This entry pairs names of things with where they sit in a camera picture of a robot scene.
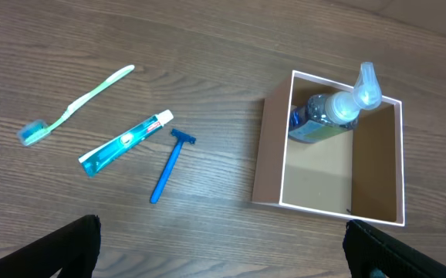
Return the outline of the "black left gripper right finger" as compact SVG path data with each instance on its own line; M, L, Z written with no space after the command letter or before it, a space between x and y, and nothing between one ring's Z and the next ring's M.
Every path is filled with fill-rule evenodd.
M446 278L446 265L361 220L346 224L343 250L352 278Z

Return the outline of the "blue pump bottle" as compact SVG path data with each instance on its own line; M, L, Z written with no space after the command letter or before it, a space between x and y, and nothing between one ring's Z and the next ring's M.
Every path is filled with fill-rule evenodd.
M322 93L290 111L288 135L295 141L314 144L358 125L362 110L380 106L382 92L372 62L364 62L352 92Z

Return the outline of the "blue disposable razor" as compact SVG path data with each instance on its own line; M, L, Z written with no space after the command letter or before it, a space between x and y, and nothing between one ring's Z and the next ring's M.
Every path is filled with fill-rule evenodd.
M160 178L158 180L157 185L154 188L154 191L152 193L152 196L150 197L150 203L156 204L158 200L160 199L162 192L164 190L165 185L167 184L167 181L171 175L171 172L174 169L174 166L176 165L176 161L181 153L181 149L184 145L184 143L194 144L196 142L196 138L192 137L189 134L186 134L180 130L173 129L171 131L171 134L177 138L177 143L174 146L173 151L171 152L170 157L167 160L167 163L164 167L164 170L162 171Z

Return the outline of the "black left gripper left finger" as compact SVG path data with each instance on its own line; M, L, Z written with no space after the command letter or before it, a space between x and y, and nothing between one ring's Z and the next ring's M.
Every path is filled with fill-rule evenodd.
M0 277L91 278L100 245L100 218L85 215L1 258Z

